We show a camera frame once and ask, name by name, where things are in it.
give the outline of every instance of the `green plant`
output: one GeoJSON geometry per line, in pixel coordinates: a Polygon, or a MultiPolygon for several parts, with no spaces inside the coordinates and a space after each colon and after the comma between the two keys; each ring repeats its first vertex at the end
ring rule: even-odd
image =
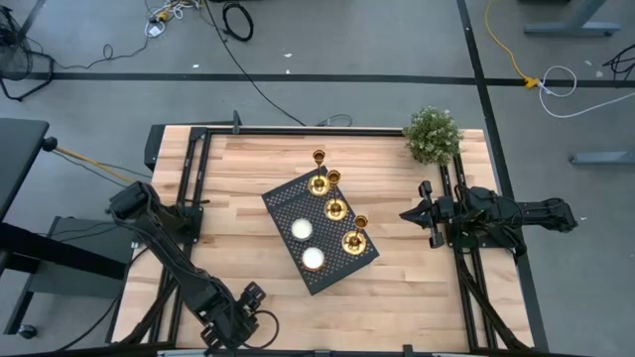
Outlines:
{"type": "Polygon", "coordinates": [[[413,158],[423,164],[446,165],[459,153],[458,143],[463,139],[449,110],[428,106],[413,114],[412,123],[404,128],[407,147],[413,158]]]}

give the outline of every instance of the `tea light candle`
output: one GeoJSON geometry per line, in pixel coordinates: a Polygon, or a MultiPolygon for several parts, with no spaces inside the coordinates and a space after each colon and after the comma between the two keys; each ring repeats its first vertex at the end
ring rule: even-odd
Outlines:
{"type": "Polygon", "coordinates": [[[324,265],[324,253],[316,247],[307,248],[302,255],[302,263],[308,271],[316,272],[324,265]]]}
{"type": "Polygon", "coordinates": [[[291,225],[291,234],[297,240],[305,242],[311,238],[314,233],[314,228],[308,219],[300,218],[296,219],[291,225]]]}

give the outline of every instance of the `brass candlestick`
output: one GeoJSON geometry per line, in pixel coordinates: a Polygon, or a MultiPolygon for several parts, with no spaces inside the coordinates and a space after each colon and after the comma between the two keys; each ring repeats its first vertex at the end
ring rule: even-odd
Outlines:
{"type": "Polygon", "coordinates": [[[341,246],[344,251],[350,255],[358,255],[366,249],[366,236],[362,233],[362,229],[368,225],[366,216],[355,216],[355,230],[350,231],[341,239],[341,246]]]}
{"type": "Polygon", "coordinates": [[[346,213],[348,213],[348,206],[346,205],[346,202],[341,199],[337,199],[337,184],[339,183],[340,178],[341,174],[336,170],[331,170],[328,174],[326,174],[326,179],[333,190],[334,198],[331,198],[326,202],[324,205],[324,213],[328,219],[334,221],[341,220],[346,216],[346,213]]]}
{"type": "Polygon", "coordinates": [[[321,163],[324,162],[325,156],[326,154],[322,150],[314,151],[314,160],[317,164],[317,175],[309,178],[309,192],[316,196],[323,196],[327,194],[330,189],[328,181],[319,173],[321,171],[321,163]]]}

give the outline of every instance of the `metal bracket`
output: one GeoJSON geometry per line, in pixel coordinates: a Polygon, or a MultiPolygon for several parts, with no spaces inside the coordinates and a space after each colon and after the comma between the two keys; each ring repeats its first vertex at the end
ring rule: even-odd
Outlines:
{"type": "Polygon", "coordinates": [[[240,115],[238,115],[238,111],[234,110],[234,127],[231,130],[233,135],[240,134],[240,127],[242,126],[242,120],[240,120],[240,115]]]}

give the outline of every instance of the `black tray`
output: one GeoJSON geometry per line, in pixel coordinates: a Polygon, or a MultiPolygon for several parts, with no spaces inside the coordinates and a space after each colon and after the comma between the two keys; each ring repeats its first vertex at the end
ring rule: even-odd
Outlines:
{"type": "MultiPolygon", "coordinates": [[[[326,167],[322,167],[320,173],[326,175],[326,172],[326,167]]],[[[315,169],[262,195],[311,295],[328,288],[379,257],[366,232],[363,232],[366,236],[366,249],[363,253],[353,256],[344,252],[341,238],[346,232],[355,230],[355,213],[338,188],[337,199],[348,204],[348,213],[338,222],[326,218],[324,204],[333,198],[334,193],[329,192],[318,197],[309,192],[309,179],[317,174],[318,169],[315,169]],[[313,226],[313,236],[307,242],[299,242],[291,234],[291,225],[298,218],[308,219],[313,226]],[[302,254],[309,247],[317,247],[324,252],[324,266],[318,272],[307,271],[302,264],[302,254]]]]}

